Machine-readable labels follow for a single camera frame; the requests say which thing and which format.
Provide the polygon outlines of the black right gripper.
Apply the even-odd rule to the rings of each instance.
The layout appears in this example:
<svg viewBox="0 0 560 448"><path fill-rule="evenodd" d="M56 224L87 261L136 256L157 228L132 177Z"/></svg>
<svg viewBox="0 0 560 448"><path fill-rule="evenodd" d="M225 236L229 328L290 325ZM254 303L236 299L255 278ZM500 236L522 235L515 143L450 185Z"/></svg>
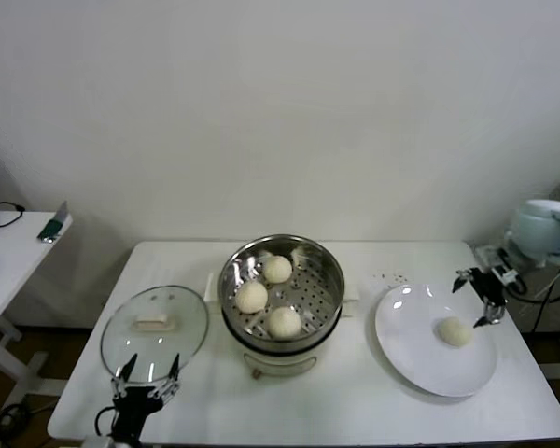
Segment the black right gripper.
<svg viewBox="0 0 560 448"><path fill-rule="evenodd" d="M480 269L457 271L452 291L457 292L464 285L471 284L479 298L484 302L483 315L474 323L474 328L499 324L506 312L506 299L503 295L504 286L492 273Z"/></svg>

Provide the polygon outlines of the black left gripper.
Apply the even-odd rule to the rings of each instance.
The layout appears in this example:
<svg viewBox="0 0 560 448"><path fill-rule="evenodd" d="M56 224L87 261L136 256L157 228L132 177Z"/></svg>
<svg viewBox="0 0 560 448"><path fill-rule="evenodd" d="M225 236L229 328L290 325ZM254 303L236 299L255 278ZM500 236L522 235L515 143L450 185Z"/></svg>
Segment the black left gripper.
<svg viewBox="0 0 560 448"><path fill-rule="evenodd" d="M147 418L159 412L164 406L163 399L171 399L180 388L179 355L176 355L166 378L154 388L151 397L148 393L126 395L136 360L137 354L133 354L110 381L113 397L121 398L115 400L117 417L111 431L114 441L140 441Z"/></svg>

